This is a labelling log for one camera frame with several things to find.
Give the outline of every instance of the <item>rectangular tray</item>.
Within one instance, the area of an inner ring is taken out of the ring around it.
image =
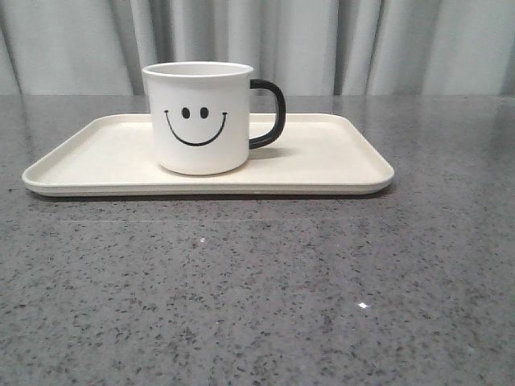
[[[251,137],[273,123],[273,114],[251,114]],[[363,195],[388,186],[392,178],[392,166],[356,128],[329,114],[287,114],[276,142],[251,150],[236,170],[201,177],[157,163],[149,114],[102,117],[23,173],[28,189],[49,196]]]

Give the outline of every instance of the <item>gray curtain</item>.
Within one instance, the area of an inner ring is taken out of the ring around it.
[[[179,60],[287,95],[515,92],[514,0],[0,0],[0,23],[0,94],[143,94]]]

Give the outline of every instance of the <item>white mug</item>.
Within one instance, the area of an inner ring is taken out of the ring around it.
[[[249,149],[269,145],[284,128],[286,103],[278,86],[250,79],[253,68],[220,62],[176,62],[145,67],[158,162],[177,173],[213,175],[245,163]],[[249,140],[249,89],[276,99],[272,130]]]

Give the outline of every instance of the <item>countertop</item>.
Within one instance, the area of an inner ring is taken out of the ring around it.
[[[286,101],[348,118],[392,185],[44,198],[27,167],[146,100],[0,97],[0,384],[511,384],[515,99]]]

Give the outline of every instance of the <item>black mug handle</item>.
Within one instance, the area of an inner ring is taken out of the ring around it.
[[[251,79],[250,88],[264,88],[271,91],[275,96],[276,113],[274,127],[271,131],[261,137],[251,138],[249,141],[249,148],[257,149],[258,147],[269,145],[281,135],[282,130],[284,129],[284,124],[286,123],[286,102],[281,89],[268,80]]]

